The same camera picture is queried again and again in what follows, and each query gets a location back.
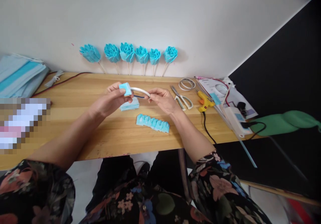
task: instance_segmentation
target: scissor handle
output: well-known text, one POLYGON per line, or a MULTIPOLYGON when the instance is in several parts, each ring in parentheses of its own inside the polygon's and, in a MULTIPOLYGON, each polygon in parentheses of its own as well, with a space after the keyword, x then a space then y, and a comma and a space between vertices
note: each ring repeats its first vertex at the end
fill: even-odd
POLYGON ((179 98, 178 96, 175 96, 175 100, 178 101, 178 104, 180 105, 181 109, 182 109, 183 111, 185 111, 186 108, 184 108, 184 106, 183 106, 182 101, 180 100, 180 98, 179 98))
POLYGON ((187 107, 188 110, 190 110, 191 108, 193 108, 194 105, 193 105, 192 101, 191 101, 189 98, 181 95, 181 99, 183 100, 183 102, 184 102, 184 104, 186 105, 186 107, 187 107))

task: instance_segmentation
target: black wall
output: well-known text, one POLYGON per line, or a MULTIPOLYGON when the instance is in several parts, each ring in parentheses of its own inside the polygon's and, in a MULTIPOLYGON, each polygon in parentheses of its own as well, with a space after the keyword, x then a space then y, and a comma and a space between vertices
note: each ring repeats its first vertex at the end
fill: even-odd
MULTIPOLYGON (((321 0, 312 0, 230 75, 259 117, 289 110, 321 121, 321 0)), ((258 165, 251 166, 240 143, 218 146, 240 179, 320 199, 321 133, 317 128, 274 136, 306 175, 306 184, 270 139, 245 141, 258 165)))

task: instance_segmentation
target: woman's left hand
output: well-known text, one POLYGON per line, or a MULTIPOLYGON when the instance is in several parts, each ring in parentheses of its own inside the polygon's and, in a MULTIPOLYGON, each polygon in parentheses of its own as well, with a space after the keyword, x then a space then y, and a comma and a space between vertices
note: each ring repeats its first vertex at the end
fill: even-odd
POLYGON ((111 115, 116 111, 123 103, 133 101, 134 94, 124 97, 125 89, 119 89, 121 82, 116 82, 106 88, 103 96, 97 99, 90 107, 89 114, 93 118, 103 117, 111 115))

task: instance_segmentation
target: black floral fabric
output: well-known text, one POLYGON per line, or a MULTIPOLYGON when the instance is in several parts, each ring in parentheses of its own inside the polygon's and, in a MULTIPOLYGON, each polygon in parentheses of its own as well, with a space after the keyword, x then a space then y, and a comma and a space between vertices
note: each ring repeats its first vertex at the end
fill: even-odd
MULTIPOLYGON (((189 176, 197 208, 149 185, 146 173, 122 178, 81 223, 270 223, 216 151, 189 176)), ((53 164, 23 160, 0 177, 0 223, 71 223, 74 202, 72 179, 53 164)))

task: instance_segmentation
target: floral sleeve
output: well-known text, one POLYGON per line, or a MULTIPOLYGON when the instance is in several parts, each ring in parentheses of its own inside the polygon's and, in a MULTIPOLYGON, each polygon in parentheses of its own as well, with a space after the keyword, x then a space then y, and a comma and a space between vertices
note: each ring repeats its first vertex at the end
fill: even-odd
POLYGON ((212 222, 271 223, 216 150, 196 163, 189 178, 196 207, 212 222))
POLYGON ((71 223, 75 187, 60 167, 23 160, 0 177, 0 223, 71 223))

